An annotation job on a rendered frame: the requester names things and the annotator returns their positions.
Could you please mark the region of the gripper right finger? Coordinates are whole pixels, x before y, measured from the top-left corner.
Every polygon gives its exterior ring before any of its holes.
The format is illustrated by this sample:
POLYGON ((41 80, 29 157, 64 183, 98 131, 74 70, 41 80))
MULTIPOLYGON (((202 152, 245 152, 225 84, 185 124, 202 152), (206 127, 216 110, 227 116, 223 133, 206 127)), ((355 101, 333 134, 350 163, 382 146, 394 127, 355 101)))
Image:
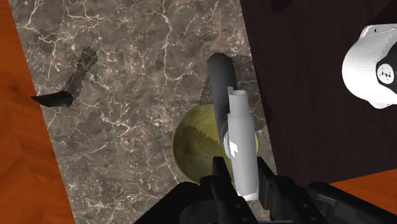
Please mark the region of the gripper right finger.
POLYGON ((315 181, 307 188, 291 178, 275 175, 257 158, 259 201, 278 224, 397 224, 397 215, 328 183, 315 181))

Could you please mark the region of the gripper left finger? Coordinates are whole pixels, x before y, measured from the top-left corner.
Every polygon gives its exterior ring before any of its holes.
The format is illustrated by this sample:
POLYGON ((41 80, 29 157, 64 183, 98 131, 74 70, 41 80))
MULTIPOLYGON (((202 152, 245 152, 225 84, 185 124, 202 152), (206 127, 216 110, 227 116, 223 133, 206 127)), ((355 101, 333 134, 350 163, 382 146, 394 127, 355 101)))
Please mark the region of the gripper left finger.
POLYGON ((182 182, 134 224, 258 224, 237 195, 223 157, 212 159, 212 174, 199 184, 182 182))

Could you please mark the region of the white bottle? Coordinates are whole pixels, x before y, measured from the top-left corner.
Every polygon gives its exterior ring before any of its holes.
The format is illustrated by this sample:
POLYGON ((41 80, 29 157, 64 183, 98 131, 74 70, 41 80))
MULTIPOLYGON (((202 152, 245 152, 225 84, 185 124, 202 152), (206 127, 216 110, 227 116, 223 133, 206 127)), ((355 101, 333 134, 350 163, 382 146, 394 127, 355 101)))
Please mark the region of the white bottle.
POLYGON ((228 87, 230 112, 224 136, 226 154, 232 163, 233 179, 238 195, 246 201, 259 197, 256 134, 247 92, 228 87))

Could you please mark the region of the olive green bowl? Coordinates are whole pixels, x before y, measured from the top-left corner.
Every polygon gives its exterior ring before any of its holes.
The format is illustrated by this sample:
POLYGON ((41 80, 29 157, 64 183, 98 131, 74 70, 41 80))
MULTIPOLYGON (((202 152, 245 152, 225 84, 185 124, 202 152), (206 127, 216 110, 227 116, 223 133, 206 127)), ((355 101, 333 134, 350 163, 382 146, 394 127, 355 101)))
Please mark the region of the olive green bowl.
POLYGON ((172 155, 180 171, 196 184, 212 174, 213 157, 223 157, 233 174, 231 160, 219 143, 212 104, 195 106, 183 115, 174 129, 172 155))

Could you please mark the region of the dark grey cylinder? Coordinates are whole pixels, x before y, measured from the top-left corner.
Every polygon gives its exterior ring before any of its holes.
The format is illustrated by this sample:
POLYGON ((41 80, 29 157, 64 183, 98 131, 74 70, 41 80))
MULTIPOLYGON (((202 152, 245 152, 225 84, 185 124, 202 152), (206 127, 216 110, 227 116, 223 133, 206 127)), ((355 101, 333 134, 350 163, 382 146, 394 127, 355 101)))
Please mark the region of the dark grey cylinder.
POLYGON ((228 130, 227 114, 230 112, 228 87, 237 90, 233 60, 224 53, 214 53, 207 60, 207 72, 220 145, 228 130))

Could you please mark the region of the black curved object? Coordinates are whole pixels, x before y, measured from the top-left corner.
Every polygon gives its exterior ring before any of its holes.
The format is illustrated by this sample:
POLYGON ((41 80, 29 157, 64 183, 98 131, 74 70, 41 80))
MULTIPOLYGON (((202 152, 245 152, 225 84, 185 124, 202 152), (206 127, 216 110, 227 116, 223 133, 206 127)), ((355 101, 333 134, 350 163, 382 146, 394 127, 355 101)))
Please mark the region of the black curved object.
POLYGON ((31 96, 31 99, 48 108, 70 106, 73 102, 73 96, 64 90, 52 94, 31 96))

